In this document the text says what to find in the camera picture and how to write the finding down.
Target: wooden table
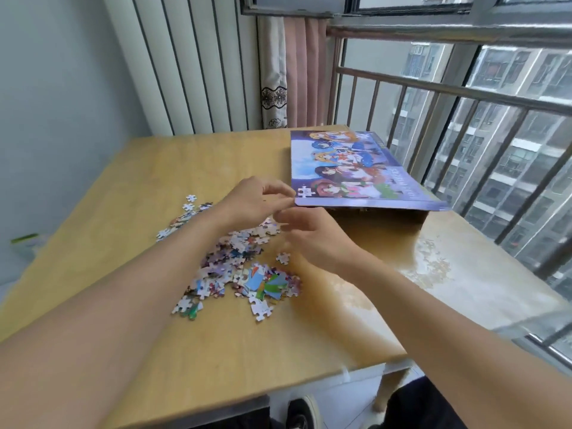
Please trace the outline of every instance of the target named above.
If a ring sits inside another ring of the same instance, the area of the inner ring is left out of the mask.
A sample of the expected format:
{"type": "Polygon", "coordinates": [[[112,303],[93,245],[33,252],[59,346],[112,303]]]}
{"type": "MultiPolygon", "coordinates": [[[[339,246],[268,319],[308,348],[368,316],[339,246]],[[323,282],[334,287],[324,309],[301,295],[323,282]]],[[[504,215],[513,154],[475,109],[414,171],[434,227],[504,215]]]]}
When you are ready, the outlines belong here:
{"type": "MultiPolygon", "coordinates": [[[[0,340],[31,323],[154,243],[187,194],[220,200],[258,174],[290,179],[288,130],[139,138],[105,169],[50,239],[0,310],[0,340]]],[[[567,303],[454,212],[411,225],[347,221],[362,247],[486,328],[567,303]]],[[[288,249],[272,238],[257,260],[288,249]]],[[[293,253],[304,292],[257,324],[244,299],[209,298],[195,322],[174,316],[105,427],[210,410],[406,353],[353,285],[293,253]]]]}

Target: table leg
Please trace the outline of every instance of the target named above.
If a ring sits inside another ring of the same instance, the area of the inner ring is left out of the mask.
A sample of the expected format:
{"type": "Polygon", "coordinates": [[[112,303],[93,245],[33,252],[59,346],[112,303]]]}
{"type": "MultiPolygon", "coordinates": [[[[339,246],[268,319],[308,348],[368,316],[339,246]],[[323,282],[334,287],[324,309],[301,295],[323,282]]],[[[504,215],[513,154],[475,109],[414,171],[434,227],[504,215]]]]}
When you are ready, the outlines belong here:
{"type": "Polygon", "coordinates": [[[375,412],[385,412],[390,396],[405,379],[408,371],[409,369],[407,368],[382,375],[382,381],[379,383],[379,389],[372,405],[375,412]]]}

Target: forearm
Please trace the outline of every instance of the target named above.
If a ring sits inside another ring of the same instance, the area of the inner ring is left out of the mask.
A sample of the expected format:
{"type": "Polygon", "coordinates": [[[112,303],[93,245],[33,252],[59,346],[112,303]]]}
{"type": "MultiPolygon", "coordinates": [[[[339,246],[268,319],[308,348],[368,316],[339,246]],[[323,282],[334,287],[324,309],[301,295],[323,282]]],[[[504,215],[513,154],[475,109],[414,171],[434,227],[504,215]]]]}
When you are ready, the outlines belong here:
{"type": "Polygon", "coordinates": [[[211,211],[0,346],[6,427],[94,427],[118,401],[200,260],[225,230],[211,211]]]}
{"type": "Polygon", "coordinates": [[[470,429],[572,427],[570,380],[362,251],[338,274],[376,306],[470,429]]]}

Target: metal railing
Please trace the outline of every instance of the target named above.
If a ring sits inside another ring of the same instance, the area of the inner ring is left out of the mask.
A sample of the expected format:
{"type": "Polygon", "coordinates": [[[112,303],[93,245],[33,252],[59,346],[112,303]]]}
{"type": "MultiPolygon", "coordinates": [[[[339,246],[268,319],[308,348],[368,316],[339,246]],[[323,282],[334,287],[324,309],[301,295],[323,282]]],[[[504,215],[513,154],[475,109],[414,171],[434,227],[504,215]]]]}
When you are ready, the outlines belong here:
{"type": "MultiPolygon", "coordinates": [[[[532,38],[534,35],[531,34],[530,29],[526,30],[517,30],[521,32],[521,37],[523,35],[526,38],[532,38]]],[[[443,95],[451,95],[456,97],[456,99],[460,98],[468,98],[474,100],[467,115],[464,118],[464,121],[461,125],[461,130],[457,134],[453,146],[450,152],[447,155],[446,161],[441,169],[438,178],[436,179],[435,186],[432,188],[433,194],[438,192],[439,187],[443,183],[445,175],[447,174],[448,167],[451,165],[454,156],[459,149],[461,142],[463,140],[464,135],[469,128],[469,124],[475,115],[477,106],[481,102],[489,102],[495,103],[499,105],[506,105],[511,107],[517,108],[517,114],[512,122],[511,128],[508,130],[508,133],[504,137],[504,140],[500,144],[499,150],[495,153],[492,157],[491,162],[486,167],[484,174],[480,178],[475,190],[470,195],[468,202],[465,204],[461,211],[461,216],[465,217],[469,211],[469,209],[475,203],[478,195],[482,191],[484,184],[487,182],[497,164],[499,163],[500,159],[503,157],[506,150],[509,148],[512,140],[517,135],[522,123],[525,121],[527,114],[530,111],[543,111],[547,113],[553,113],[557,115],[563,116],[572,116],[572,106],[563,105],[560,103],[554,103],[544,100],[533,100],[530,98],[520,97],[520,96],[512,96],[506,95],[502,93],[496,93],[492,91],[486,90],[479,90],[475,88],[469,88],[464,86],[453,86],[447,85],[442,83],[433,83],[429,81],[413,79],[408,77],[399,77],[396,75],[388,75],[388,74],[381,74],[377,72],[369,72],[357,69],[350,69],[344,66],[341,66],[340,63],[340,52],[341,52],[341,42],[342,39],[347,38],[359,38],[359,39],[391,39],[391,40],[406,40],[406,41],[424,41],[424,42],[463,42],[463,43],[498,43],[499,41],[504,42],[509,40],[505,33],[503,38],[500,38],[499,35],[495,35],[493,32],[487,31],[484,34],[477,34],[474,33],[471,35],[467,32],[465,27],[457,30],[454,28],[447,29],[447,32],[443,32],[441,28],[439,31],[436,31],[435,27],[427,26],[427,27],[346,27],[346,26],[331,26],[328,28],[328,35],[335,37],[335,45],[334,45],[334,53],[333,53],[333,66],[332,66],[332,77],[331,77],[331,84],[330,84],[330,91],[329,91],[329,106],[328,106],[328,123],[332,124],[334,122],[334,118],[337,119],[338,113],[338,103],[340,98],[340,84],[341,78],[344,75],[353,77],[353,84],[352,84],[352,92],[351,97],[349,100],[349,107],[348,107],[348,117],[347,117],[347,125],[349,126],[351,122],[352,112],[354,108],[354,100],[355,100],[355,93],[356,93],[356,85],[358,78],[363,79],[370,79],[375,81],[374,85],[374,94],[371,100],[371,106],[369,108],[369,115],[367,120],[367,127],[366,130],[371,128],[372,119],[375,112],[375,106],[377,101],[377,95],[379,91],[380,83],[388,83],[401,86],[401,91],[399,94],[399,99],[397,101],[397,107],[395,110],[395,115],[393,116],[393,120],[391,123],[390,132],[387,138],[387,147],[390,147],[392,141],[394,139],[395,130],[397,128],[397,122],[399,120],[399,115],[401,113],[401,109],[403,106],[403,101],[405,98],[405,93],[409,87],[418,88],[421,90],[426,90],[433,92],[433,98],[431,99],[427,113],[425,115],[425,120],[423,121],[422,127],[419,131],[417,142],[415,143],[415,147],[413,149],[409,164],[407,166],[407,172],[411,172],[411,169],[415,165],[416,159],[418,159],[419,151],[421,145],[425,137],[428,135],[428,125],[431,119],[431,116],[436,108],[436,103],[438,102],[438,98],[441,94],[443,95]]],[[[552,36],[556,36],[557,38],[554,39],[552,42],[542,42],[542,45],[546,47],[560,47],[562,48],[563,45],[568,45],[568,48],[572,48],[572,29],[568,31],[562,31],[558,29],[558,34],[550,34],[546,30],[540,33],[542,37],[549,38],[552,36]]],[[[536,33],[534,36],[534,42],[539,42],[539,33],[536,33]]],[[[445,131],[447,127],[445,127],[442,132],[440,133],[440,142],[443,140],[445,131]]],[[[515,228],[517,223],[520,219],[526,214],[526,212],[531,208],[533,203],[539,198],[542,192],[548,187],[549,183],[554,179],[556,174],[561,170],[561,168],[567,163],[567,161],[572,157],[572,142],[568,145],[566,150],[562,153],[560,158],[557,159],[556,163],[548,170],[546,175],[542,178],[540,183],[537,185],[536,189],[533,191],[532,194],[524,201],[522,206],[516,211],[513,215],[511,221],[506,225],[504,230],[500,233],[500,235],[495,239],[496,244],[500,244],[515,228]]],[[[559,245],[556,250],[548,256],[548,259],[540,265],[535,274],[543,279],[546,280],[547,277],[552,275],[554,272],[558,270],[560,266],[564,263],[568,262],[572,258],[572,238],[566,240],[563,244],[559,245]]]]}

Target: pink curtain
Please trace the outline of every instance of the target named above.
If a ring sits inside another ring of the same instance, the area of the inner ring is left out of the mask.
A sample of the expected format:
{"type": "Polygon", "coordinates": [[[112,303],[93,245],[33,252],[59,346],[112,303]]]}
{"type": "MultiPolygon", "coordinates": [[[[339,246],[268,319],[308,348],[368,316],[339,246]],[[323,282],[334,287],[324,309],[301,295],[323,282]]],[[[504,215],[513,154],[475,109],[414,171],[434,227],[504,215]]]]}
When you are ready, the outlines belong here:
{"type": "Polygon", "coordinates": [[[284,18],[288,127],[325,120],[325,19],[284,18]]]}

